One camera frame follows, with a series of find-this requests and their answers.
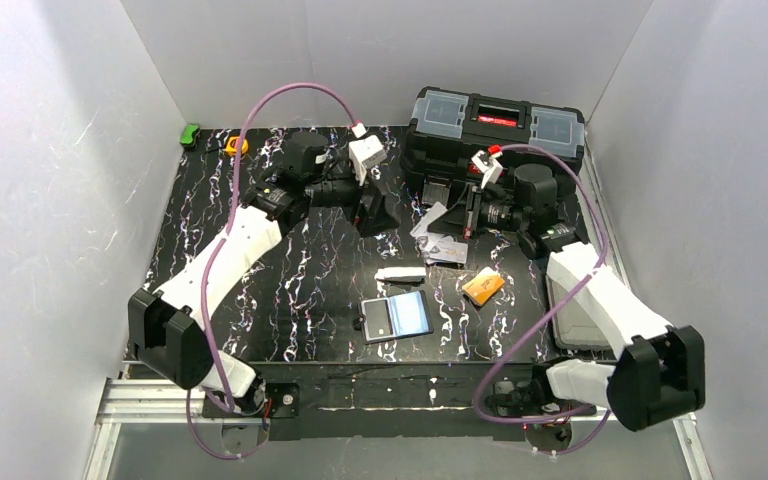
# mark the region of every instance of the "black marble table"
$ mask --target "black marble table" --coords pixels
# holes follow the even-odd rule
[[[248,134],[242,188],[278,161],[282,146],[299,129],[259,129]],[[345,153],[345,128],[318,128],[331,139],[331,151]],[[223,300],[213,316],[217,342],[252,362],[470,362],[491,361],[516,342],[547,309],[542,274],[521,253],[513,235],[487,233],[469,245],[462,269],[431,267],[420,287],[426,291],[434,332],[365,345],[352,328],[363,299],[404,292],[373,280],[382,267],[422,265],[409,235],[424,209],[402,180],[399,156],[403,127],[379,127],[387,159],[372,170],[396,204],[401,226],[361,239],[337,209],[313,209],[303,223]],[[180,272],[225,225],[230,208],[232,157],[224,146],[234,130],[202,131],[199,145],[181,158],[158,235],[146,287],[154,289]],[[563,215],[584,234],[580,210],[571,198]],[[486,266],[506,285],[481,309],[459,293],[460,286]],[[515,360],[532,362],[558,354],[544,329]]]

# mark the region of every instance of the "toolbox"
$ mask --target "toolbox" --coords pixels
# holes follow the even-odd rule
[[[417,96],[405,138],[405,182],[422,203],[448,205],[450,194],[460,195],[467,181],[481,181],[481,172],[470,163],[475,152],[511,143],[542,147],[578,173],[584,160],[584,115],[574,108],[425,87]],[[513,180],[506,173],[526,163],[547,165],[559,180],[566,179],[559,181],[559,193],[575,191],[571,179],[543,155],[505,152],[499,163],[505,171],[498,184],[509,191]]]

